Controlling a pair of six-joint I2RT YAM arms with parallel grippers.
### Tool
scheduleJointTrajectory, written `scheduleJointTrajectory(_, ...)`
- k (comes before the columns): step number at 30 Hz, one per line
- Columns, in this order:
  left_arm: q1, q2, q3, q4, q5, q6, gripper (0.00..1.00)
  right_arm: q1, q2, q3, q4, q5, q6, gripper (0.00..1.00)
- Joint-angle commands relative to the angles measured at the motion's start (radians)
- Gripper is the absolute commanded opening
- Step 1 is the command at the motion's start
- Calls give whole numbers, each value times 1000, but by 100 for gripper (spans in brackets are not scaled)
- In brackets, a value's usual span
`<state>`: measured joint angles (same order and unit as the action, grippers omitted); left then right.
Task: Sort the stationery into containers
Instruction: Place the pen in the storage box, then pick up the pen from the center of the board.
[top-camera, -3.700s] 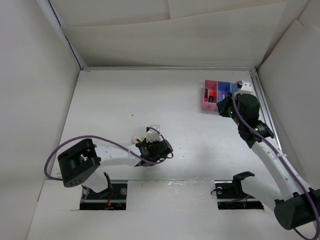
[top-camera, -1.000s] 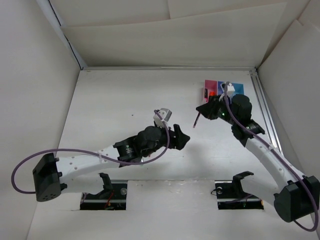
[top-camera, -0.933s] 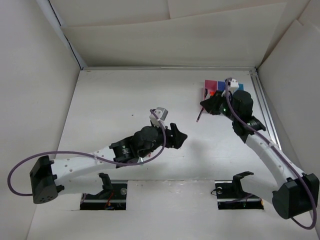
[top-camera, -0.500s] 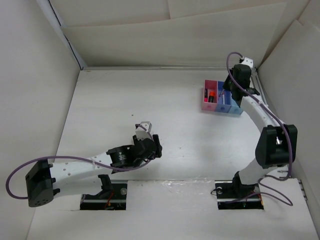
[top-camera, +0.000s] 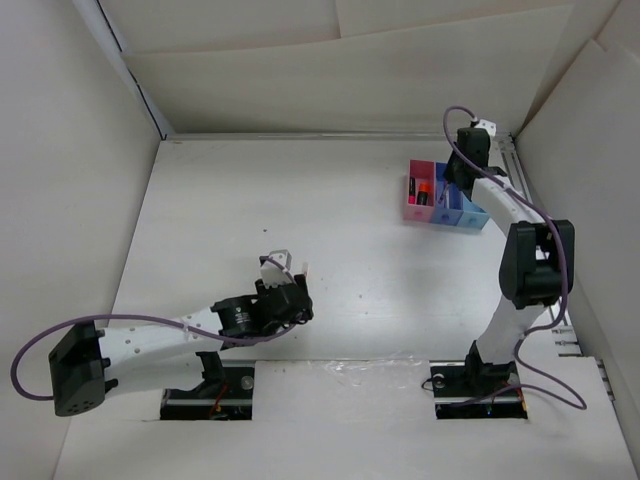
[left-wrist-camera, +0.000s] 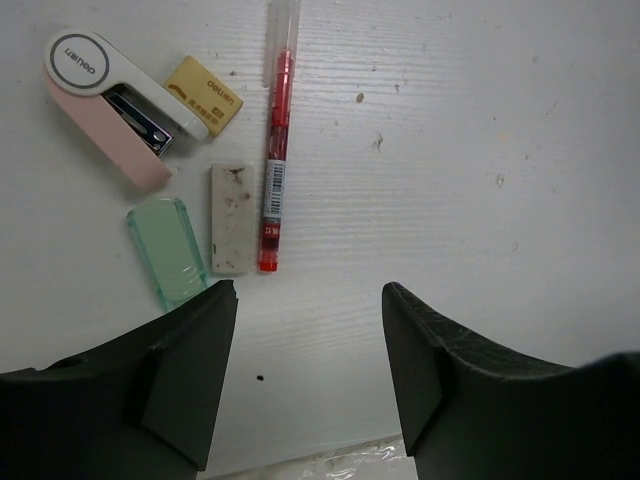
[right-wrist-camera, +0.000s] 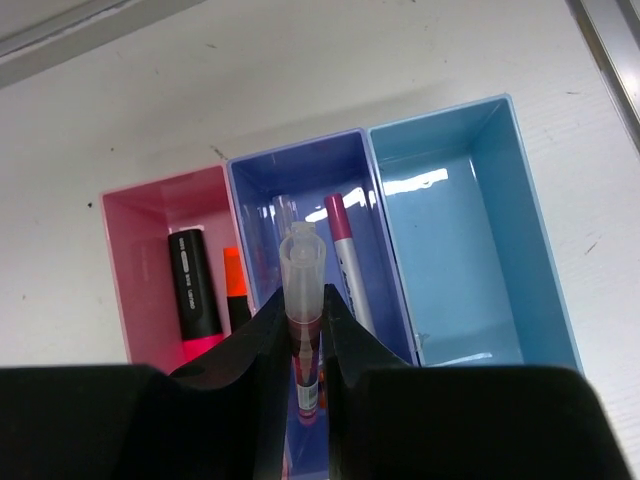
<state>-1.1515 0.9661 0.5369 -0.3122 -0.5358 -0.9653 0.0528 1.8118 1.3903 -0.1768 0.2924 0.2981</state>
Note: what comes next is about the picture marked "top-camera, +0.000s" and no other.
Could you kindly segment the orange highlighter black body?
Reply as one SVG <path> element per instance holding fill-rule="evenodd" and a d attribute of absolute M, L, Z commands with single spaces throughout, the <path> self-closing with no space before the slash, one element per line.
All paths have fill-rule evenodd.
<path fill-rule="evenodd" d="M 416 195 L 416 204 L 419 206 L 427 206 L 429 203 L 429 196 L 431 193 L 431 187 L 426 182 L 421 182 L 418 186 Z"/>

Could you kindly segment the pink highlighter black body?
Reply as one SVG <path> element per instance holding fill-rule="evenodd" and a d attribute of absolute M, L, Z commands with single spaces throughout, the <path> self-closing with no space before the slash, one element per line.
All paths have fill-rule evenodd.
<path fill-rule="evenodd" d="M 409 176 L 408 179 L 408 204 L 415 205 L 416 204 L 416 182 L 415 178 Z"/>

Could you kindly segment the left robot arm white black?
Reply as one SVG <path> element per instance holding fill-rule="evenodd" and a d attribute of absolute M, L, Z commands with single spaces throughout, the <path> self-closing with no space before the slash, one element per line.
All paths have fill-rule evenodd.
<path fill-rule="evenodd" d="M 55 414 L 80 415 L 115 396 L 155 389 L 216 394 L 223 383 L 220 352 L 269 342 L 313 317 L 305 275 L 255 286 L 253 294 L 178 320 L 129 328 L 74 325 L 48 356 Z"/>

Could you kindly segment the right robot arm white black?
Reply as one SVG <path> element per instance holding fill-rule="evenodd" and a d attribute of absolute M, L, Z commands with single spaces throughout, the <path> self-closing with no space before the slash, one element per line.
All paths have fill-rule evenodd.
<path fill-rule="evenodd" d="M 491 136 L 478 126 L 457 132 L 445 181 L 489 214 L 505 235 L 499 266 L 501 298 L 484 333 L 472 343 L 462 381 L 483 394 L 515 373 L 514 351 L 546 307 L 564 300 L 574 282 L 575 226 L 539 211 L 489 165 Z"/>

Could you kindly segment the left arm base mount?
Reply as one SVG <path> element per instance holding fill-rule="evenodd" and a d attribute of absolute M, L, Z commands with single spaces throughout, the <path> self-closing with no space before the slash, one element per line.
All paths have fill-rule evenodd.
<path fill-rule="evenodd" d="M 165 389 L 163 421 L 248 421 L 252 419 L 255 362 L 222 360 L 197 352 L 199 382 L 190 389 Z"/>

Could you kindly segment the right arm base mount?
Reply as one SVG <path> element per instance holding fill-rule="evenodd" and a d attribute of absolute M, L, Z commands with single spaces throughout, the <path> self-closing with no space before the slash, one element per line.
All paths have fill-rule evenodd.
<path fill-rule="evenodd" d="M 431 360 L 421 387 L 433 393 L 438 420 L 526 420 L 521 390 L 506 390 L 518 383 L 514 361 L 485 364 L 476 352 L 469 352 L 464 360 Z"/>

